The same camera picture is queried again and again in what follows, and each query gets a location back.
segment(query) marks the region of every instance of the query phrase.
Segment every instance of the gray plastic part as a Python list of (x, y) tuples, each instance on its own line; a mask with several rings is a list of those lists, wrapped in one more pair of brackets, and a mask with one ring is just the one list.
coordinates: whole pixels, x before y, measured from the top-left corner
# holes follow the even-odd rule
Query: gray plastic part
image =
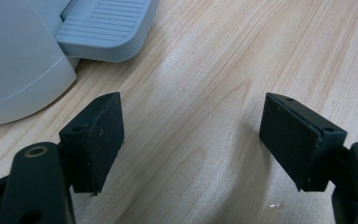
[(73, 0), (56, 35), (67, 56), (121, 62), (145, 42), (159, 0)]
[(68, 60), (54, 33), (68, 2), (0, 0), (0, 124), (42, 109), (76, 79), (78, 60)]

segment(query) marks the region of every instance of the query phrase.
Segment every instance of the wooden table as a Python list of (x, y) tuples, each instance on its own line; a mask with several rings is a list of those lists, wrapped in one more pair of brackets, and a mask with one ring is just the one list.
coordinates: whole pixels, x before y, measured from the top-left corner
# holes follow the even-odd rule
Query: wooden table
[(296, 98), (358, 141), (358, 1), (161, 0), (142, 50), (82, 60), (40, 112), (0, 126), (0, 177), (97, 96), (121, 91), (126, 139), (78, 223), (334, 223), (258, 138), (265, 94)]

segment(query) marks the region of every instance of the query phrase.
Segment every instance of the screw hole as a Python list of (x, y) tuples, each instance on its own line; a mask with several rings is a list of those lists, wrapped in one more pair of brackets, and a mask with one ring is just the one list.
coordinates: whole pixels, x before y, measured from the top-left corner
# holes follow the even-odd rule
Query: screw hole
[(334, 129), (328, 127), (324, 127), (324, 130), (330, 133), (334, 131)]
[(45, 154), (45, 152), (47, 151), (48, 151), (47, 147), (33, 147), (29, 149), (27, 152), (25, 152), (25, 157), (28, 158), (38, 157)]
[(21, 224), (34, 224), (42, 219), (42, 212), (38, 210), (34, 210), (31, 212), (27, 212), (24, 216), (22, 216), (20, 223)]
[(82, 130), (82, 128), (75, 127), (75, 128), (72, 129), (72, 132), (77, 133), (77, 132), (80, 132), (81, 130)]

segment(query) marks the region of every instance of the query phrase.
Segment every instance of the light wood surface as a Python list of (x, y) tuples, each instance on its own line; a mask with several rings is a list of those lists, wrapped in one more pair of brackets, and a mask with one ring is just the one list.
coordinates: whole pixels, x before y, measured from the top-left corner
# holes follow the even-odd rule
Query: light wood surface
[(161, 0), (142, 50), (82, 60), (77, 81), (0, 126), (0, 177), (17, 151), (120, 91), (126, 139), (78, 223), (334, 223), (333, 185), (297, 192), (258, 139), (265, 94), (287, 95), (358, 141), (358, 1)]

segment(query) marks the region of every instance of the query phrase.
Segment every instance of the black rubber piece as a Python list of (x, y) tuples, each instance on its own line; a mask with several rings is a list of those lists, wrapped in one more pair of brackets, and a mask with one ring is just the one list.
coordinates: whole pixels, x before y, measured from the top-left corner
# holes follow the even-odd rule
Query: black rubber piece
[(70, 158), (74, 192), (101, 192), (124, 141), (120, 93), (96, 98), (61, 131), (62, 156)]
[(328, 163), (341, 152), (346, 134), (298, 101), (267, 93), (259, 136), (298, 190), (325, 190)]

